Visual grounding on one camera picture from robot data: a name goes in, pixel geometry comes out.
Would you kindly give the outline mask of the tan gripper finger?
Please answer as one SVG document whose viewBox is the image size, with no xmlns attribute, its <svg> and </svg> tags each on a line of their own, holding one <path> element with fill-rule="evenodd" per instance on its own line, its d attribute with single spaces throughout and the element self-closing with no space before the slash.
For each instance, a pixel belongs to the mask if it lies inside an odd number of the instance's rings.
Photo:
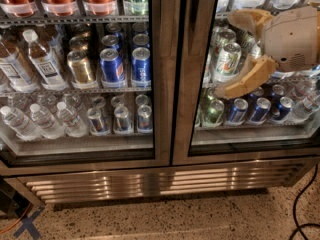
<svg viewBox="0 0 320 240">
<path fill-rule="evenodd" d="M 255 39 L 261 38 L 264 25 L 272 18 L 269 11 L 262 9 L 239 9 L 227 15 L 232 26 L 250 32 Z"/>
<path fill-rule="evenodd" d="M 269 56 L 263 55 L 254 59 L 246 57 L 240 73 L 233 79 L 215 88 L 215 95 L 219 98 L 233 99 L 252 92 L 267 82 L 276 71 L 278 64 Z"/>
</svg>

